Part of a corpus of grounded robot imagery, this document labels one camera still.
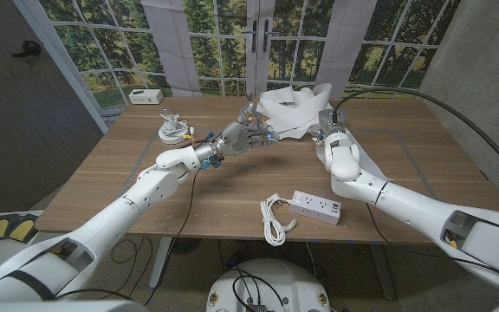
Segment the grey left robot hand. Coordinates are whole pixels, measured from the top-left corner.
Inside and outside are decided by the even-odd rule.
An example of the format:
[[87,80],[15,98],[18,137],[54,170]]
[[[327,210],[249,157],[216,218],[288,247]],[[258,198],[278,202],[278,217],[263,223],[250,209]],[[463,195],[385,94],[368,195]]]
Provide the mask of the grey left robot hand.
[[256,111],[256,104],[249,101],[240,110],[239,117],[232,121],[212,142],[195,148],[201,162],[212,164],[227,156],[246,153],[251,148],[273,145],[279,138],[272,126],[267,126]]

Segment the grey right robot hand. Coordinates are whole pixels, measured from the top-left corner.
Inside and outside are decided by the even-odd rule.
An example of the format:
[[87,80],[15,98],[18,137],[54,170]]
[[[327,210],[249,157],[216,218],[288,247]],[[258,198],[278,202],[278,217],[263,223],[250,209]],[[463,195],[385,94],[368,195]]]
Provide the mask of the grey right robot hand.
[[308,128],[308,133],[317,146],[322,146],[330,134],[347,132],[346,121],[347,115],[343,111],[325,109],[319,112],[318,120]]

